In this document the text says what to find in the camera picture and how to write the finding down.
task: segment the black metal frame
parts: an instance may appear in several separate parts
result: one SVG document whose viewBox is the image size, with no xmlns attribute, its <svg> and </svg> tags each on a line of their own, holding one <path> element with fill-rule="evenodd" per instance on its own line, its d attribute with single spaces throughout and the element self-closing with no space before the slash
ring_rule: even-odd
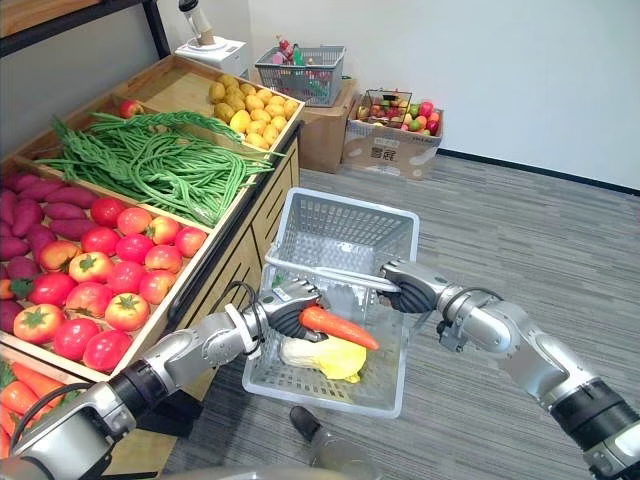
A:
<svg viewBox="0 0 640 480">
<path fill-rule="evenodd" d="M 156 0 L 104 0 L 97 5 L 76 10 L 75 12 L 35 25 L 14 33 L 13 35 L 0 38 L 0 57 L 17 52 L 25 47 L 84 25 L 85 23 L 139 4 L 142 4 L 144 7 L 147 23 L 149 24 L 158 56 L 164 58 L 171 55 L 169 42 L 164 31 L 164 26 L 162 25 Z"/>
</svg>

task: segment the cardboard box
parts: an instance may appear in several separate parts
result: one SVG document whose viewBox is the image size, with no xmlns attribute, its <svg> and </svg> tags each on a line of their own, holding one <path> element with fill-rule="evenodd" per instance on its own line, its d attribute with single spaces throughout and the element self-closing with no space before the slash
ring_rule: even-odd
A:
<svg viewBox="0 0 640 480">
<path fill-rule="evenodd" d="M 342 80 L 342 90 L 332 107 L 307 107 L 300 118 L 300 167 L 335 173 L 340 166 L 347 117 L 358 96 L 357 82 Z"/>
<path fill-rule="evenodd" d="M 380 127 L 356 119 L 360 101 L 356 101 L 347 120 L 342 151 L 344 165 L 365 168 L 411 180 L 423 180 L 433 166 L 442 141 L 444 111 L 440 114 L 437 135 L 425 136 L 397 128 Z"/>
</svg>

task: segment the white wall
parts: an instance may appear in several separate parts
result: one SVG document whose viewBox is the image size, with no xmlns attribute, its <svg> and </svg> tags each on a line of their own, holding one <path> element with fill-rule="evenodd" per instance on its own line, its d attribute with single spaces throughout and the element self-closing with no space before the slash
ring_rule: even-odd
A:
<svg viewBox="0 0 640 480">
<path fill-rule="evenodd" d="M 343 44 L 361 88 L 445 108 L 443 148 L 640 188 L 637 0 L 249 0 L 254 58 L 282 33 Z"/>
<path fill-rule="evenodd" d="M 51 37 L 0 60 L 0 153 L 17 148 L 158 57 L 142 7 Z"/>
</svg>

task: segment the basket handle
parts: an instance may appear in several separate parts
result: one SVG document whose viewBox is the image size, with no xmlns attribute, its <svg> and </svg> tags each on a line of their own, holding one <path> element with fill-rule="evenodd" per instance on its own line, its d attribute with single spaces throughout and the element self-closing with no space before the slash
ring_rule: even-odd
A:
<svg viewBox="0 0 640 480">
<path fill-rule="evenodd" d="M 269 251 L 265 254 L 264 259 L 267 263 L 276 267 L 284 268 L 298 273 L 308 273 L 311 275 L 317 275 L 320 277 L 329 278 L 342 283 L 348 283 L 350 285 L 359 285 L 365 288 L 371 288 L 373 290 L 381 292 L 399 292 L 400 288 L 387 280 L 386 278 L 376 277 L 374 275 L 366 275 L 363 273 L 349 272 L 347 270 L 340 270 L 339 268 L 331 267 L 313 267 L 307 265 L 300 265 L 299 263 L 287 262 L 275 258 L 274 254 L 278 249 L 275 245 L 272 245 Z"/>
</svg>

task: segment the green fruit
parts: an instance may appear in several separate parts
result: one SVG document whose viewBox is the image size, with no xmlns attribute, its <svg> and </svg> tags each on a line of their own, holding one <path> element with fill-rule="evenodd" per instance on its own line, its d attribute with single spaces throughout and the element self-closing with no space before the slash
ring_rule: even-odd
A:
<svg viewBox="0 0 640 480">
<path fill-rule="evenodd" d="M 409 122 L 409 130 L 412 132 L 417 132 L 422 128 L 422 124 L 418 120 L 411 120 Z"/>
</svg>

